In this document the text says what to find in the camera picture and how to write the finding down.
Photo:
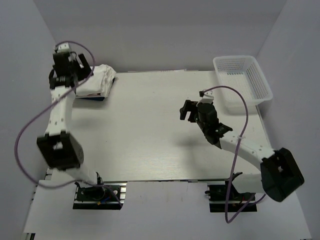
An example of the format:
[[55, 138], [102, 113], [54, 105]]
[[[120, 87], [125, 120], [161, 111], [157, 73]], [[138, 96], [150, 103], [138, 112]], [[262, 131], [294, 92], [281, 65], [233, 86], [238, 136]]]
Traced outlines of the white cartoon print t-shirt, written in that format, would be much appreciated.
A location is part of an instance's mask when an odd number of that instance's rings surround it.
[[78, 98], [84, 97], [108, 97], [114, 80], [116, 71], [109, 65], [101, 64], [94, 67], [93, 75], [76, 89]]

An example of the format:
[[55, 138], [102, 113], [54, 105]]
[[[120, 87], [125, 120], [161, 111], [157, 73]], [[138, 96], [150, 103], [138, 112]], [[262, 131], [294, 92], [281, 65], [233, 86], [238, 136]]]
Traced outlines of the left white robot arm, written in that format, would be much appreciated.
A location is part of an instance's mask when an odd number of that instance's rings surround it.
[[53, 54], [54, 65], [49, 74], [51, 101], [49, 122], [43, 136], [37, 137], [37, 146], [47, 165], [64, 172], [88, 188], [88, 193], [99, 200], [106, 187], [100, 175], [84, 163], [84, 151], [71, 133], [72, 109], [76, 98], [73, 89], [89, 76], [91, 68], [83, 54], [72, 50], [58, 50]]

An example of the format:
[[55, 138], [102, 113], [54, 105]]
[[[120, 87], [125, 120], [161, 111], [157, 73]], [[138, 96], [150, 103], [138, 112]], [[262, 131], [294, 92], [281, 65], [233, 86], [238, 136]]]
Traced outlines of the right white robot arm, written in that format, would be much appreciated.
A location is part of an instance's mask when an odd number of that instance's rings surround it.
[[288, 149], [276, 150], [241, 138], [220, 122], [212, 103], [186, 100], [179, 113], [181, 120], [197, 123], [211, 145], [237, 155], [260, 171], [257, 174], [234, 173], [225, 182], [229, 198], [236, 200], [243, 193], [259, 193], [282, 202], [304, 184], [303, 174]]

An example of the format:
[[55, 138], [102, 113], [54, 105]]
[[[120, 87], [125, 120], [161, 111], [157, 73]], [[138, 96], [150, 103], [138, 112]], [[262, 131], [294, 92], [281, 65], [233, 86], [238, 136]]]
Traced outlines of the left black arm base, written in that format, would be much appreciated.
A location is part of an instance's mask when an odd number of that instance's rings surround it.
[[126, 182], [104, 182], [103, 187], [81, 187], [75, 183], [74, 210], [120, 210], [125, 201]]

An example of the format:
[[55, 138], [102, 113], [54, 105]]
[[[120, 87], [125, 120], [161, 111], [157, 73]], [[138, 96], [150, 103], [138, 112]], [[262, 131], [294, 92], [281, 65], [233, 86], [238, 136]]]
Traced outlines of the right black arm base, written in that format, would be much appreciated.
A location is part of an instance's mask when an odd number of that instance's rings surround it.
[[[204, 182], [206, 182], [207, 184], [207, 190], [205, 190], [204, 195], [208, 198], [209, 201], [209, 211], [211, 213], [224, 213], [225, 201], [227, 197], [228, 179], [205, 179]], [[248, 206], [242, 211], [257, 212], [257, 207], [253, 205], [256, 198], [253, 197], [253, 199], [249, 201], [252, 195], [253, 194], [250, 192], [240, 193], [232, 184], [228, 199], [228, 212], [236, 213], [247, 202], [249, 203]]]

